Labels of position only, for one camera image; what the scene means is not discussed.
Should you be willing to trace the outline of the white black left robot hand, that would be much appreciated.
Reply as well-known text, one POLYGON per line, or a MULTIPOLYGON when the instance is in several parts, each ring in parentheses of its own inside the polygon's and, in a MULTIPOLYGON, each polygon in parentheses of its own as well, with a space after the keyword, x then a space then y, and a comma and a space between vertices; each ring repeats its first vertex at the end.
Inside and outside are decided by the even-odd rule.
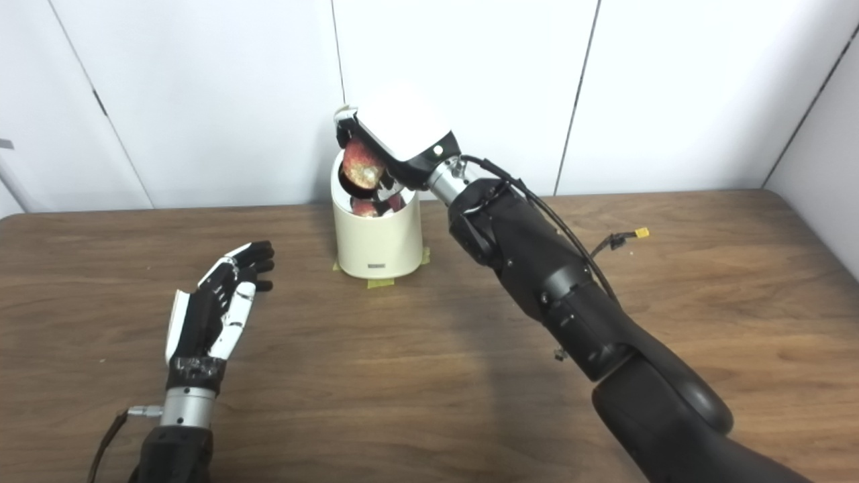
POLYGON ((215 261, 193 292, 176 291, 164 352, 167 389, 220 394, 228 358, 248 324, 255 297, 273 288, 260 275, 274 269, 274 256, 267 239, 244 244, 215 261))

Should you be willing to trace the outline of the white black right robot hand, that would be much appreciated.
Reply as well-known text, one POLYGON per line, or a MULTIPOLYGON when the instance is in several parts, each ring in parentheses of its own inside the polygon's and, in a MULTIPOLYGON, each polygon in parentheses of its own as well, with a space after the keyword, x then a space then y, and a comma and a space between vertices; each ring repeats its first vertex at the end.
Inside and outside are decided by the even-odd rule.
POLYGON ((372 201, 389 201, 404 189, 432 193, 451 205, 466 177, 455 174, 462 150, 447 119, 409 85, 395 85, 334 114, 337 141, 356 140, 365 155, 343 171, 372 201))

